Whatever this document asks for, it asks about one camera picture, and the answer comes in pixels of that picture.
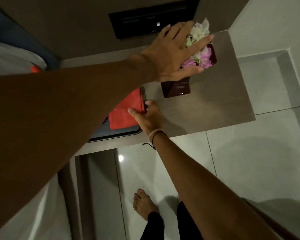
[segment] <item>black cord bracelet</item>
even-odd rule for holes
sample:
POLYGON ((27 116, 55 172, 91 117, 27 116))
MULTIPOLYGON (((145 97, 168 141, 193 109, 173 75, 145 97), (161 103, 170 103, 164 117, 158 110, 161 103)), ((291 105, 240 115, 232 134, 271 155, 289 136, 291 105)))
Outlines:
POLYGON ((152 137, 152 145, 150 145, 149 143, 143 143, 142 145, 149 145, 149 146, 151 146, 153 149, 155 149, 156 150, 156 148, 155 148, 155 146, 153 145, 153 139, 154 139, 154 137, 156 136, 156 134, 159 134, 159 133, 164 133, 162 130, 158 130, 154 135, 153 135, 153 137, 152 137))

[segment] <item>forearm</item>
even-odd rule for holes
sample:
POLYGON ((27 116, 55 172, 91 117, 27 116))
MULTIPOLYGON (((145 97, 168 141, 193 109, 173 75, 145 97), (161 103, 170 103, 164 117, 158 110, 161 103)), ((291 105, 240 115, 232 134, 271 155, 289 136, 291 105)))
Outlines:
POLYGON ((204 239, 276 239, 246 203, 164 133, 153 144, 204 239))
POLYGON ((132 90, 154 80, 142 56, 0 77, 0 227, 86 143, 132 90))

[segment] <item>leg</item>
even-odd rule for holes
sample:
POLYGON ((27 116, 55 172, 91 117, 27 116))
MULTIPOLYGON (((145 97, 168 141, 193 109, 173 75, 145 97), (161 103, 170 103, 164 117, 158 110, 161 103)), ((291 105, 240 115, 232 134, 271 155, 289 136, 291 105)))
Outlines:
POLYGON ((141 240, 164 240, 164 221, 159 214, 159 208, 152 202, 144 190, 138 189, 133 196, 133 208, 148 221, 141 240))
POLYGON ((186 206, 181 201, 177 210, 178 228, 180 234, 180 240, 192 239, 203 240, 201 233, 189 214, 186 206))

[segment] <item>hand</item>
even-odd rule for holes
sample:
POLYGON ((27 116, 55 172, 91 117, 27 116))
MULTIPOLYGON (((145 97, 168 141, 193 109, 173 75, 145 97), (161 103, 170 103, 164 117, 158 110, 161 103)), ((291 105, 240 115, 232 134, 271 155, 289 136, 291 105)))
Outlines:
POLYGON ((128 109, 129 114, 135 118, 141 129, 149 136, 154 130, 162 129, 162 113, 156 101, 146 101, 147 113, 140 114, 134 109, 128 109))
POLYGON ((207 36, 194 45, 185 48, 184 41, 190 33, 194 23, 177 23, 163 28, 151 46, 142 52, 155 66, 158 77, 156 81, 178 81, 182 78, 203 72, 198 66, 188 66, 180 69, 183 62, 190 56, 202 50, 213 39, 213 35, 207 36))

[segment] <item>bracelet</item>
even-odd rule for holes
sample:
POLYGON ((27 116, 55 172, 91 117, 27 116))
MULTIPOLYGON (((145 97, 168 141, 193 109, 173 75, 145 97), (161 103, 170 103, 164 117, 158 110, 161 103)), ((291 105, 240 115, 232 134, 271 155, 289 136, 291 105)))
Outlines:
POLYGON ((153 145, 153 139, 154 139, 154 137, 156 136, 156 134, 159 134, 159 133, 164 133, 164 131, 163 131, 162 129, 156 129, 156 130, 154 130, 154 131, 152 131, 152 132, 150 133, 148 139, 149 139, 149 141, 150 141, 150 137, 153 135, 153 137, 152 137, 152 142, 151 142, 152 145, 150 145, 149 143, 143 143, 142 145, 149 145, 149 146, 151 146, 153 149, 156 150, 155 146, 153 145))

